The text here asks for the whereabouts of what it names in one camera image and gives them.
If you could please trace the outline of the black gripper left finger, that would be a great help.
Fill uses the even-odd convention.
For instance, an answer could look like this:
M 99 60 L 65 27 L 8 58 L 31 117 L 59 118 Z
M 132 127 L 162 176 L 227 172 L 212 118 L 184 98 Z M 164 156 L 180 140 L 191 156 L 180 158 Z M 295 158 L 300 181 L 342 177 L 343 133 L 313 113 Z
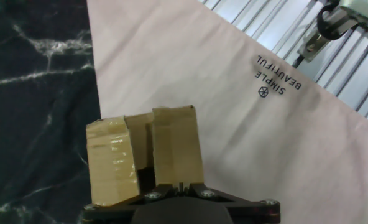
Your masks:
M 82 223 L 112 223 L 130 221 L 137 209 L 143 205 L 158 202 L 180 193 L 180 187 L 159 184 L 150 192 L 142 193 L 109 206 L 89 204 L 83 207 Z

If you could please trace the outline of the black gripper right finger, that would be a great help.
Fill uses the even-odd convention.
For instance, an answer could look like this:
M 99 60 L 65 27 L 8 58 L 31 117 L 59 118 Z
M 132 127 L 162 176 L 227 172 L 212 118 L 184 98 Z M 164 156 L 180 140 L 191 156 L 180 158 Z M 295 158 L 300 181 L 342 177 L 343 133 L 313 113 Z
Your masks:
M 184 185 L 182 182 L 180 193 L 222 205 L 234 223 L 281 223 L 281 204 L 274 199 L 249 201 L 209 188 L 205 184 Z

